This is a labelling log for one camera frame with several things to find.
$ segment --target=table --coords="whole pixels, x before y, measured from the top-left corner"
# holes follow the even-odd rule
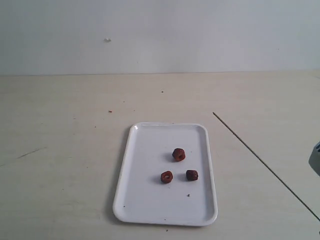
[[[280,82],[295,79],[301,89],[301,81],[313,73],[1,77],[0,239],[318,239],[319,221],[212,114],[254,142],[255,149],[263,135],[256,142],[249,138],[257,128],[244,124],[241,111],[256,106],[248,95],[256,94],[252,90],[259,84],[273,89],[278,83],[266,83],[269,76]],[[260,103],[268,107],[270,101],[265,97]],[[137,122],[207,128],[219,211],[214,224],[129,224],[114,217],[128,130]],[[272,162],[268,155],[263,158]],[[294,168],[289,171],[296,174]],[[315,187],[319,179],[312,172],[305,170],[303,177]],[[293,190],[298,180],[291,183]],[[311,199],[311,192],[300,196]]]

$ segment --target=wall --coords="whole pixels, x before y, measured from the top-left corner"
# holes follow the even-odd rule
[[[319,12],[319,0],[1,0],[0,75],[316,69]]]

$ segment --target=table surface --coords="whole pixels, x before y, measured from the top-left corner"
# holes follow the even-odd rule
[[[320,70],[0,77],[0,239],[319,239]],[[129,127],[209,134],[218,218],[129,224],[112,203]]]

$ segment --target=white tray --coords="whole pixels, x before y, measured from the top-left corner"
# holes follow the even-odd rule
[[[186,158],[176,162],[175,148]],[[197,170],[188,181],[186,170]],[[161,173],[171,171],[164,184]],[[207,130],[192,123],[140,122],[130,129],[113,202],[123,222],[206,226],[218,215]]]

